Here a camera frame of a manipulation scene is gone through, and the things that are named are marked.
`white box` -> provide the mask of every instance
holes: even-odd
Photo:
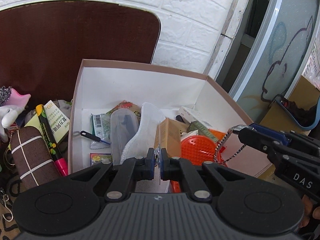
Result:
[[[90,131],[90,114],[107,112],[123,100],[139,106],[152,103],[169,118],[185,106],[200,112],[204,120],[222,132],[252,123],[228,93],[206,75],[151,64],[84,59],[71,110],[69,173],[90,166],[90,140],[80,136],[81,130]],[[231,135],[222,157],[226,160],[242,145],[236,135]],[[251,176],[258,176],[269,166],[267,155],[250,147],[228,161],[229,168]]]
[[[182,106],[178,111],[178,115],[180,115],[188,123],[191,123],[193,121],[199,121],[207,129],[215,130],[215,128],[211,124],[209,124],[207,121],[203,119],[201,113],[199,113],[198,111]]]

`marker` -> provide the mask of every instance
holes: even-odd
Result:
[[[43,105],[36,106],[36,112],[39,118],[40,126],[44,135],[44,140],[50,151],[50,155],[54,164],[57,166],[62,176],[68,176],[68,165],[66,160],[62,157],[62,154],[57,146],[57,142],[53,136],[48,118],[44,111]]]

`doorframe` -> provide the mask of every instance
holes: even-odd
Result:
[[[231,48],[234,37],[238,32],[248,2],[249,0],[233,0],[231,3],[218,41],[203,72],[205,75],[209,75],[214,80],[216,80],[217,76],[219,75],[226,56]]]

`white brick wall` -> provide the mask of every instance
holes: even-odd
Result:
[[[0,10],[47,0],[0,0]],[[97,0],[154,12],[161,33],[153,64],[202,73],[210,59],[232,0]]]

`snack package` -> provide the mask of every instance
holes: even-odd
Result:
[[[91,115],[91,124],[92,124],[92,134],[98,136],[101,140],[111,143],[110,141],[110,117],[111,114],[121,108],[126,108],[132,111],[138,119],[138,123],[140,123],[141,118],[141,107],[128,102],[122,101],[116,107],[111,109],[109,112],[105,114],[92,114]],[[90,149],[97,150],[108,148],[110,145],[107,145],[102,142],[92,141],[90,144]]]
[[[105,160],[112,162],[111,153],[90,153],[90,166],[102,163]]]

